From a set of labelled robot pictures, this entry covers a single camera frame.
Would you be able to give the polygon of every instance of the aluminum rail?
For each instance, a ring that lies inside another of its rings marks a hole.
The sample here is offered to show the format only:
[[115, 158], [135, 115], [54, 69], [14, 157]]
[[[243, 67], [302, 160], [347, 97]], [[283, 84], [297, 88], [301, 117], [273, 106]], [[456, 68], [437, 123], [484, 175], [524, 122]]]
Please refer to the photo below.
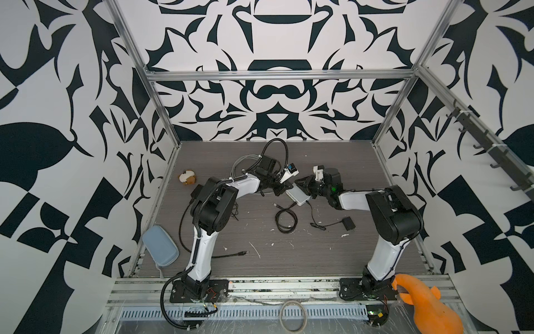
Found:
[[[430, 59], [432, 54], [434, 53], [434, 50], [436, 49], [437, 44], [445, 35], [445, 32], [449, 28], [449, 25], [451, 24], [451, 20], [454, 17], [454, 14], [456, 13], [456, 10], [458, 7], [464, 3], [464, 0], [449, 0], [447, 5], [445, 6], [445, 9], [443, 10], [443, 13], [441, 14], [441, 17], [439, 18], [438, 22], [436, 23], [436, 26], [434, 27], [434, 30], [432, 31], [431, 35], [428, 37], [427, 43], [425, 44], [425, 47], [419, 54], [419, 57], [415, 61], [413, 65], [414, 71], [421, 65], [426, 64], [427, 60]], [[374, 135], [373, 143], [378, 145], [384, 135], [388, 132], [389, 127], [391, 126], [391, 123], [397, 116], [397, 113], [401, 109], [402, 103], [404, 100], [408, 97], [410, 94], [413, 86], [415, 85], [415, 82], [417, 81], [417, 77], [413, 76], [409, 80], [407, 80], [404, 83], [404, 86], [400, 89], [399, 94], [397, 94], [397, 97], [395, 98], [395, 101], [393, 101], [393, 104], [389, 108], [388, 112], [386, 113], [386, 117], [384, 118], [384, 121], [382, 124], [380, 124], [380, 127], [378, 128], [378, 131]]]
[[198, 80], [305, 80], [305, 79], [407, 79], [411, 69], [310, 69], [285, 71], [146, 71], [149, 81]]

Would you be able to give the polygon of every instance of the plush animal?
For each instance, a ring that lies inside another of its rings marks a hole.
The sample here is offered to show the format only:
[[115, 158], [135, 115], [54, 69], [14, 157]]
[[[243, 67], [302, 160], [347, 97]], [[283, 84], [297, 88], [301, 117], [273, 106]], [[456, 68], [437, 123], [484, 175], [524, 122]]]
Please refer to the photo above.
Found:
[[190, 169], [184, 170], [184, 172], [178, 177], [178, 179], [183, 184], [194, 184], [197, 181], [195, 172]]
[[415, 313], [413, 320], [422, 334], [462, 334], [464, 326], [458, 314], [447, 305], [439, 301], [441, 293], [435, 286], [429, 289], [419, 279], [397, 274], [392, 286], [404, 287], [408, 293], [400, 293], [400, 298], [407, 304], [413, 305]]

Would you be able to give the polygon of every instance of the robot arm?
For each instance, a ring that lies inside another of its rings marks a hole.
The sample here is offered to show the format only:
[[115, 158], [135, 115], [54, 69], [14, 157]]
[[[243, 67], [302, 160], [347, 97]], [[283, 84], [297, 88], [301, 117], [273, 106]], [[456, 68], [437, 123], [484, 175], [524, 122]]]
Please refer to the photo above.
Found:
[[293, 164], [274, 172], [276, 160], [261, 156], [246, 174], [230, 180], [211, 177], [195, 197], [191, 206], [195, 224], [193, 247], [182, 279], [186, 297], [201, 300], [206, 295], [211, 274], [211, 256], [219, 232], [226, 226], [237, 198], [271, 188], [276, 196], [293, 186], [287, 180], [298, 174]]
[[323, 196], [338, 210], [371, 212], [379, 239], [364, 269], [362, 289], [372, 296], [392, 281], [404, 249], [422, 230], [419, 211], [397, 185], [372, 191], [345, 190], [336, 168], [315, 166], [313, 172], [314, 175], [295, 182], [307, 195]]

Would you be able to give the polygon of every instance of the black mounting plate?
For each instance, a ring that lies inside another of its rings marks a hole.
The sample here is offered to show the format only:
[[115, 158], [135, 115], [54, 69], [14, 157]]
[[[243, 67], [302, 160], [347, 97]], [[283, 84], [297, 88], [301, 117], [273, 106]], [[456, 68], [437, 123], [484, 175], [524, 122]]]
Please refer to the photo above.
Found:
[[380, 290], [373, 291], [367, 295], [363, 294], [362, 286], [360, 285], [361, 278], [341, 278], [339, 280], [340, 285], [340, 295], [344, 298], [351, 298], [352, 300], [369, 300], [369, 299], [379, 299], [383, 300], [384, 295], [388, 300], [395, 300], [397, 297], [397, 291], [393, 290], [389, 285], [385, 286]]
[[[211, 279], [208, 283], [208, 292], [206, 294], [205, 302], [218, 302], [221, 297], [225, 297], [228, 291], [229, 281], [226, 279]], [[195, 302], [191, 299], [187, 289], [182, 281], [174, 281], [172, 283], [172, 291], [170, 293], [170, 302]]]

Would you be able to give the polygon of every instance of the black and white patterned wall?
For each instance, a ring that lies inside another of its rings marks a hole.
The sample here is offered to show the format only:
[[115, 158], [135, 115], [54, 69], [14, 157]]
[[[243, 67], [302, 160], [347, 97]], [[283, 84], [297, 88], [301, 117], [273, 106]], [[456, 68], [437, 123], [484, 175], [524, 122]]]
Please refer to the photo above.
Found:
[[[466, 0], [433, 71], [532, 166], [534, 4]], [[394, 182], [423, 212], [425, 246], [467, 309], [499, 334], [534, 330], [534, 204], [418, 81], [380, 147]]]
[[173, 144], [101, 0], [0, 4], [2, 333], [96, 329]]
[[372, 139], [402, 79], [159, 82], [181, 140]]
[[[155, 72], [411, 68], [446, 2], [119, 0]], [[339, 140], [372, 139], [400, 82], [160, 82], [156, 88], [182, 140]]]

